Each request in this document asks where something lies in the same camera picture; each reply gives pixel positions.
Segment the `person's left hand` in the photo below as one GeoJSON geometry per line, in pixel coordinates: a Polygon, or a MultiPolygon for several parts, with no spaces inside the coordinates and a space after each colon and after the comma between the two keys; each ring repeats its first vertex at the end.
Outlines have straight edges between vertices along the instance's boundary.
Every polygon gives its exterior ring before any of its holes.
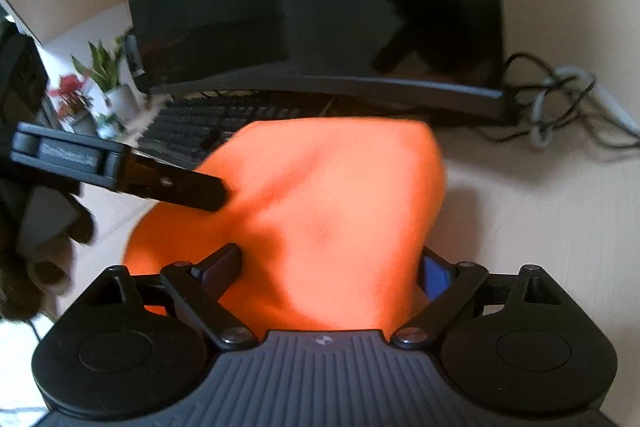
{"type": "Polygon", "coordinates": [[[37,187],[17,214],[1,205],[1,317],[27,322],[70,287],[73,245],[89,244],[91,212],[70,194],[37,187]]]}

